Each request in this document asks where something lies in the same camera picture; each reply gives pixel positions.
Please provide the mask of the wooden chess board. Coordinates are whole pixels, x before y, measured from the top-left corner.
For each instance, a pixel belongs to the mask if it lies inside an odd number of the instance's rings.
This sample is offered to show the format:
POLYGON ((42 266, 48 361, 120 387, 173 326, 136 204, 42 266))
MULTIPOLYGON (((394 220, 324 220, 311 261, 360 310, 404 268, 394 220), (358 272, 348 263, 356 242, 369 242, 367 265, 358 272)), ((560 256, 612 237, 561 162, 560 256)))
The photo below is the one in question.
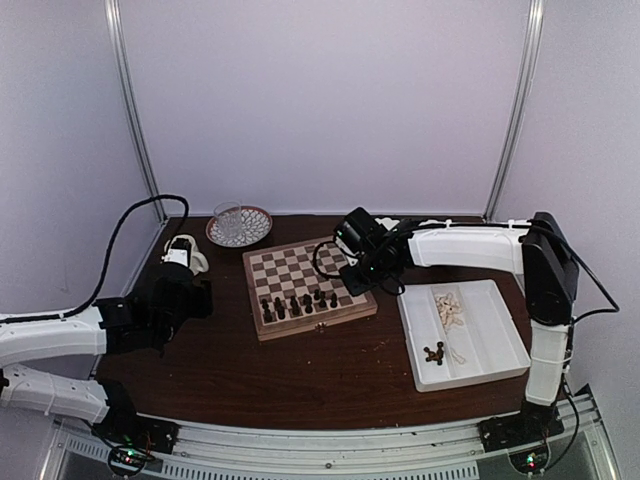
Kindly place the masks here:
POLYGON ((370 317, 378 311, 372 294, 349 294, 338 277, 339 269, 348 264, 349 258, 328 237, 245 252, 242 260, 256 334, 261 342, 322 331, 329 326, 370 317), (325 309, 320 309, 318 301, 313 299, 315 289, 326 293, 325 309), (331 308, 330 297, 334 293, 338 306, 331 308), (305 294, 312 297, 311 314, 305 313, 302 300, 305 294), (292 315, 290 297, 293 295, 297 297, 300 316, 292 315), (278 319, 274 309, 276 297, 287 309, 284 320, 278 319), (274 317, 272 323, 264 323, 262 299, 269 302, 274 317))

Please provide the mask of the white foam tray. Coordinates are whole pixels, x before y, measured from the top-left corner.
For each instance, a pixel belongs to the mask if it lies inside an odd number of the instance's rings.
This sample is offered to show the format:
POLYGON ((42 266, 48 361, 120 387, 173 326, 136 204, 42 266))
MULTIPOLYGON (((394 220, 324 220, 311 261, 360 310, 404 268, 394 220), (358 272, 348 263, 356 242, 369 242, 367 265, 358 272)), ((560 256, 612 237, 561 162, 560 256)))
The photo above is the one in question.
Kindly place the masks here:
POLYGON ((518 377, 530 357, 503 297, 492 280, 408 285, 397 298, 414 385, 427 393, 518 377), (463 308, 463 326, 445 332, 434 297, 453 292, 463 308), (444 342, 444 363, 425 361, 423 348, 444 342), (454 348, 467 362, 456 363, 454 348))

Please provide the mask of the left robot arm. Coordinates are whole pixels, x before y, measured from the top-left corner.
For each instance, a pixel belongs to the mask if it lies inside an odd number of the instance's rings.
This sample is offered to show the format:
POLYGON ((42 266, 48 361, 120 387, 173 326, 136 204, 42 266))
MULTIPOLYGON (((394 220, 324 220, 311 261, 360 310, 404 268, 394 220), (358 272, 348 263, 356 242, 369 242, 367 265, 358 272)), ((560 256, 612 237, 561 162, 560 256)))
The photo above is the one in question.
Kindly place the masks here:
POLYGON ((7 317, 1 321, 1 404, 88 422, 123 444, 147 427, 125 387, 111 380, 76 380, 27 367, 64 356, 162 352, 184 323, 213 310, 210 281, 183 266, 161 266, 124 297, 99 299, 82 312, 7 317))

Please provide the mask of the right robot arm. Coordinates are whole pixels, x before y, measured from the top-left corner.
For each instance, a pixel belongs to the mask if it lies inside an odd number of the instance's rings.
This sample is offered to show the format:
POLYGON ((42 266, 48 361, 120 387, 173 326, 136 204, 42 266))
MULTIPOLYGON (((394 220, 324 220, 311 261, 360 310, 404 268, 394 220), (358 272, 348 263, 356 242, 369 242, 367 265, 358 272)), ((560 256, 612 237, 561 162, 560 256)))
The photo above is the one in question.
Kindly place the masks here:
POLYGON ((512 430, 526 442, 550 430, 570 362, 579 277, 578 258, 551 214, 487 224, 375 218, 358 207, 335 227, 334 238, 347 250, 339 275, 354 296, 399 281, 415 267, 488 269, 521 278, 531 366, 512 430))

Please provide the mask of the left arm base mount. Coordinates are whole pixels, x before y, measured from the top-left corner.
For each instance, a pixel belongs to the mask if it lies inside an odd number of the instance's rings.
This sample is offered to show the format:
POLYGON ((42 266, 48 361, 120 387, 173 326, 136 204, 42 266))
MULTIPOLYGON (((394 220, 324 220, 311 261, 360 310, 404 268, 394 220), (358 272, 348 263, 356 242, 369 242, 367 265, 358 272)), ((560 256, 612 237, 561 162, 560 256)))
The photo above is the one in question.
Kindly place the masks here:
POLYGON ((140 474, 146 467, 160 467, 158 455, 174 451, 180 429, 175 422, 144 416, 136 416, 124 430, 114 424, 84 423, 107 447, 106 465, 111 473, 124 479, 140 474))

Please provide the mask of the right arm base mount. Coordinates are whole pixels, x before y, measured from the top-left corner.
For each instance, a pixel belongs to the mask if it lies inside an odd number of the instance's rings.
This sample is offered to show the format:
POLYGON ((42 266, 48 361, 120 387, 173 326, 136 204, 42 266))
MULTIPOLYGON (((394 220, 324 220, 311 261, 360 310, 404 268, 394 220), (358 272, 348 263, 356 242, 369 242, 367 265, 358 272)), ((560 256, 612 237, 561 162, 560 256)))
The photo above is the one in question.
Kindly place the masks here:
POLYGON ((550 466, 549 440, 564 432, 558 419, 544 426, 520 413, 492 417, 479 422, 477 427, 486 453, 505 451, 514 470, 528 476, 542 474, 550 466))

